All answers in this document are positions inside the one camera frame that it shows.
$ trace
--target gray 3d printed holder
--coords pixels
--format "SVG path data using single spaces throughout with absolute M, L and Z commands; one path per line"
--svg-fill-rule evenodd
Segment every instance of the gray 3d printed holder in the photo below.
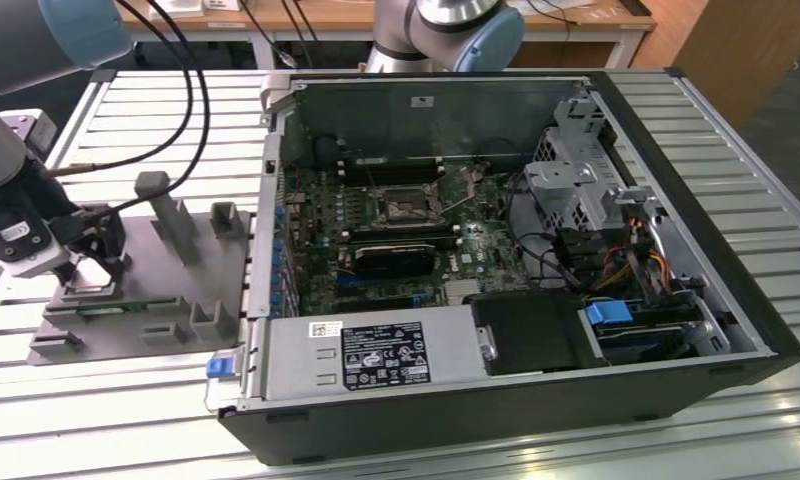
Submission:
M 163 172 L 136 181 L 143 195 L 170 184 Z M 218 203 L 191 215 L 166 195 L 155 217 L 124 218 L 127 270 L 107 285 L 60 286 L 27 359 L 32 365 L 172 355 L 238 341 L 250 214 Z

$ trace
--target floor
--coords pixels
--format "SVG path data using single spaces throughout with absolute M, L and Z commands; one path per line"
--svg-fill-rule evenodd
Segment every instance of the floor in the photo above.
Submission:
M 327 56 L 336 58 L 334 67 L 354 66 L 367 58 L 367 48 L 363 49 L 362 46 L 334 46 L 332 51 L 327 53 Z M 232 48 L 214 44 L 196 45 L 196 55 L 207 69 L 231 69 L 235 66 L 254 68 L 250 46 L 246 44 Z M 176 69 L 170 53 L 159 44 L 147 46 L 146 60 L 146 68 Z M 111 62 L 104 68 L 140 69 L 131 56 Z M 65 125 L 89 76 L 87 72 L 77 73 L 0 98 L 0 110 L 41 108 L 57 125 Z M 800 60 L 742 135 L 800 199 Z

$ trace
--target aluminum table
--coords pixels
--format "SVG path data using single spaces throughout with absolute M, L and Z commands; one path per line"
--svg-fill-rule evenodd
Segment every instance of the aluminum table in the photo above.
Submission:
M 194 178 L 176 191 L 194 212 L 220 200 L 262 208 L 263 78 L 255 71 L 208 74 L 211 145 Z M 613 78 L 800 338 L 799 203 L 687 79 L 634 70 L 614 71 Z M 180 122 L 183 87 L 176 72 L 99 74 L 51 166 L 118 160 L 158 145 Z M 176 146 L 154 159 L 155 168 L 174 177 L 192 156 L 200 123 L 194 120 Z M 68 192 L 77 201 L 132 198 L 139 170 L 88 174 Z M 147 213 L 147 207 L 127 212 Z M 211 353 L 25 365 L 53 288 L 52 278 L 0 274 L 0 478 L 800 478 L 800 364 L 669 419 L 270 468 L 206 408 Z

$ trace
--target white table leg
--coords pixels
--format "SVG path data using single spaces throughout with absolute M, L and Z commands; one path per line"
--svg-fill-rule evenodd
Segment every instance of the white table leg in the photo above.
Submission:
M 622 32 L 619 41 L 614 45 L 606 68 L 629 68 L 635 58 L 645 33 L 643 30 Z
M 276 60 L 272 52 L 272 46 L 259 32 L 250 33 L 250 42 L 255 52 L 255 63 L 259 70 L 275 70 Z

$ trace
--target circuit board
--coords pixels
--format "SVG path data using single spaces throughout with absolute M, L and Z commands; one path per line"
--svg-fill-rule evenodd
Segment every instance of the circuit board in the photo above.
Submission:
M 288 194 L 288 208 L 294 207 L 296 219 L 291 242 L 300 314 L 356 311 L 348 307 L 363 303 L 374 305 L 375 310 L 407 308 L 410 301 L 412 308 L 446 306 L 458 301 L 448 297 L 446 284 L 460 280 L 476 280 L 482 292 L 526 289 L 524 262 L 502 218 L 506 181 L 503 174 L 486 175 L 480 164 L 470 160 L 446 161 L 444 174 L 430 184 L 388 187 L 352 187 L 334 172 L 292 170 L 286 187 L 294 192 Z M 416 196 L 416 191 L 428 193 Z M 380 210 L 374 199 L 388 199 L 383 203 L 387 208 Z M 426 199 L 431 204 L 419 205 Z M 436 201 L 439 214 L 426 218 Z M 386 222 L 386 217 L 442 223 L 452 229 L 456 244 L 438 250 L 428 274 L 363 279 L 339 261 L 347 229 Z

